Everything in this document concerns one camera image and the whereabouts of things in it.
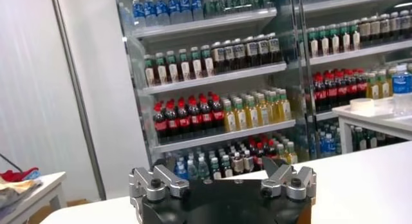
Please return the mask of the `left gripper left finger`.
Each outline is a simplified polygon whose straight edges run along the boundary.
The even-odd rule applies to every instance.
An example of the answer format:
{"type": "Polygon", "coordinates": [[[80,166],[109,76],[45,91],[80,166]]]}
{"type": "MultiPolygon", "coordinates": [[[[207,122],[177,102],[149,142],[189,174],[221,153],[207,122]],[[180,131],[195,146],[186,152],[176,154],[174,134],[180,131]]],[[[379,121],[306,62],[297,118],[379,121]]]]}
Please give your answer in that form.
{"type": "Polygon", "coordinates": [[[164,164],[155,165],[152,171],[134,167],[129,172],[129,199],[138,201],[163,201],[166,196],[178,200],[189,199],[189,181],[178,177],[164,164]]]}

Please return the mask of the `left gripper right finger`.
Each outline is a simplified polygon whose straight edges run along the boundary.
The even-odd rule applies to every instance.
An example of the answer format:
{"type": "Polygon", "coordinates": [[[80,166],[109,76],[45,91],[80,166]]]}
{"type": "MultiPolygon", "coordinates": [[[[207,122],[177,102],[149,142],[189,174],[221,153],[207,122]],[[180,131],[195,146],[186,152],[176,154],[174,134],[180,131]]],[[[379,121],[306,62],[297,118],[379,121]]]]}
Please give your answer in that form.
{"type": "Polygon", "coordinates": [[[262,158],[268,178],[261,181],[261,195],[264,198],[277,198],[285,194],[291,200],[316,198],[316,172],[311,167],[299,171],[282,159],[262,158]]]}

